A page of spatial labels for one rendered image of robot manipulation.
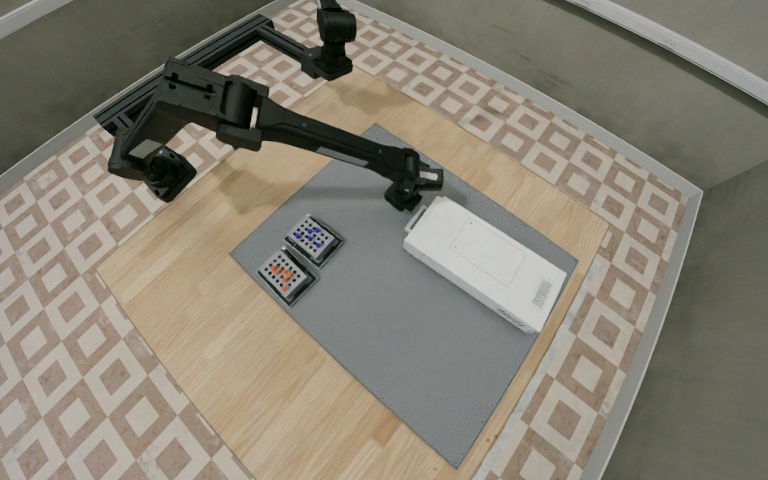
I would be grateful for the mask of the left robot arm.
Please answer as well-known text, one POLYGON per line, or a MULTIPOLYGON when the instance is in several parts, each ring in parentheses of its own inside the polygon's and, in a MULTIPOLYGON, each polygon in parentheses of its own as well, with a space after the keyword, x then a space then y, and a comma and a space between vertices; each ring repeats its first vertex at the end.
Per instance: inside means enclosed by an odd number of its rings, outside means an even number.
POLYGON ((336 0, 315 1, 318 6, 316 21, 323 46, 321 55, 313 58, 313 65, 332 75, 352 66, 352 60, 346 56, 345 42, 356 39, 356 17, 349 10, 342 10, 336 0))

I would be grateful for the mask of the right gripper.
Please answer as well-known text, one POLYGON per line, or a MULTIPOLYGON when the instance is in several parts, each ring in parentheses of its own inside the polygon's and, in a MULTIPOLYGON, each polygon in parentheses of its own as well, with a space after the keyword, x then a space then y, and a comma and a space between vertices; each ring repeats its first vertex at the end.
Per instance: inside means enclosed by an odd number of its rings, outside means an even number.
POLYGON ((413 191, 407 194, 400 193, 399 191, 396 190, 395 182, 393 182, 392 185, 384 193, 384 197, 385 197, 385 200, 389 202, 399 212, 403 212, 406 209, 407 211, 409 211, 409 213, 412 213, 414 208, 422 200, 422 196, 420 194, 417 194, 417 196, 412 201, 413 191))

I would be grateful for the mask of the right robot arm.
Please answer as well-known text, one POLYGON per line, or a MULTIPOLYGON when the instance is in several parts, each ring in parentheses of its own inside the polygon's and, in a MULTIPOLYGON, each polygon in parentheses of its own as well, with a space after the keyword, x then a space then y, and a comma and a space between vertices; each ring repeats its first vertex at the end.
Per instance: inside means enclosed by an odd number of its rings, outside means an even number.
POLYGON ((172 151, 156 154, 189 123, 250 151, 258 152, 262 141, 277 142, 369 169, 395 182, 400 193, 414 190, 412 201, 419 191, 440 192, 444 183, 443 169, 430 168, 412 148, 379 144, 296 113, 270 99, 266 85, 174 57, 132 128, 117 129, 107 171, 144 181, 165 199, 191 169, 172 151), (250 131, 253 107, 258 111, 250 131))

